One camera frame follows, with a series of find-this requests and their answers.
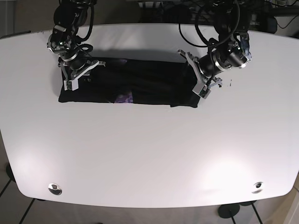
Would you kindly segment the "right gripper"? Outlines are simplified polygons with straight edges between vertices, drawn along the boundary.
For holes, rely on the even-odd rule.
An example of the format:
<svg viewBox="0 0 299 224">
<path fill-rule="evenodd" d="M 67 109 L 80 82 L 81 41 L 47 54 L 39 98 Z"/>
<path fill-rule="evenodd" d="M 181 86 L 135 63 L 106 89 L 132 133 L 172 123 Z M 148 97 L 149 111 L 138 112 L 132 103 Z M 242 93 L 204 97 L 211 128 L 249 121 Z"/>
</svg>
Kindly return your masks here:
<svg viewBox="0 0 299 224">
<path fill-rule="evenodd" d="M 83 38 L 77 36 L 78 28 L 64 28 L 55 25 L 49 36 L 47 48 L 58 54 L 58 63 L 64 74 L 64 90 L 75 91 L 79 88 L 78 79 L 91 82 L 91 70 L 97 66 L 105 66 L 105 61 L 99 61 L 90 55 L 93 46 L 84 44 Z"/>
</svg>

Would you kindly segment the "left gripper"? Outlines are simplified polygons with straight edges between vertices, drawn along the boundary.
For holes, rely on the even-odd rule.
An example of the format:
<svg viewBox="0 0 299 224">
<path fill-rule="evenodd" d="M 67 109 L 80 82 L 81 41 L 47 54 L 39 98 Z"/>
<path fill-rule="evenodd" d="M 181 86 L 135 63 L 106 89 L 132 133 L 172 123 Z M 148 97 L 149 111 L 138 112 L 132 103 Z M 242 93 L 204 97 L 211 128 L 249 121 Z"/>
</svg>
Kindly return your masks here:
<svg viewBox="0 0 299 224">
<path fill-rule="evenodd" d="M 228 32 L 219 34 L 219 40 L 205 39 L 205 45 L 197 45 L 179 32 L 184 41 L 197 48 L 207 48 L 207 54 L 201 58 L 190 52 L 179 50 L 179 54 L 185 58 L 180 82 L 189 87 L 199 97 L 206 99 L 213 85 L 222 86 L 222 79 L 218 74 L 229 69 L 242 69 L 251 61 L 249 51 L 248 32 L 235 32 L 229 36 Z"/>
</svg>

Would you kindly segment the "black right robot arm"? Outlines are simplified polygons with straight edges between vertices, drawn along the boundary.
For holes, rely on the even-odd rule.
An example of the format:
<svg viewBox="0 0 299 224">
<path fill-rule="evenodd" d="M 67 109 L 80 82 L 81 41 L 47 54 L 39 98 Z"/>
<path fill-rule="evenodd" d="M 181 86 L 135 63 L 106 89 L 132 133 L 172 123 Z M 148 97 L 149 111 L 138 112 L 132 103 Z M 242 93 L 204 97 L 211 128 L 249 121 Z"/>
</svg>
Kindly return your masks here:
<svg viewBox="0 0 299 224">
<path fill-rule="evenodd" d="M 96 0 L 60 0 L 54 13 L 55 26 L 47 41 L 47 48 L 58 54 L 58 66 L 64 75 L 64 89 L 74 91 L 79 88 L 79 79 L 90 75 L 96 66 L 105 62 L 90 55 L 93 46 L 85 43 L 91 36 L 94 22 Z M 91 10 L 89 29 L 85 37 L 78 35 Z"/>
</svg>

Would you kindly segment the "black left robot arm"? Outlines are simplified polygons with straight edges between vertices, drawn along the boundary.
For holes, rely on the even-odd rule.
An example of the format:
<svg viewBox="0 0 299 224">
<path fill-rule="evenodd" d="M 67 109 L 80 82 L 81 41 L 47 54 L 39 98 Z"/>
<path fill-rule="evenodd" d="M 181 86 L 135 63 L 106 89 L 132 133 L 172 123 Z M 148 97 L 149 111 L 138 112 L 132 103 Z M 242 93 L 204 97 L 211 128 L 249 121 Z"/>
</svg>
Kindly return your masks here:
<svg viewBox="0 0 299 224">
<path fill-rule="evenodd" d="M 202 12 L 212 11 L 214 14 L 214 29 L 218 39 L 206 39 L 199 28 L 199 17 Z M 202 6 L 195 15 L 194 26 L 197 35 L 203 42 L 201 48 L 207 49 L 207 54 L 198 58 L 190 52 L 179 50 L 179 54 L 192 67 L 197 82 L 193 92 L 201 98 L 207 98 L 210 88 L 222 86 L 218 74 L 232 68 L 244 68 L 251 61 L 249 51 L 250 15 L 246 8 L 236 0 L 221 0 L 213 6 Z"/>
</svg>

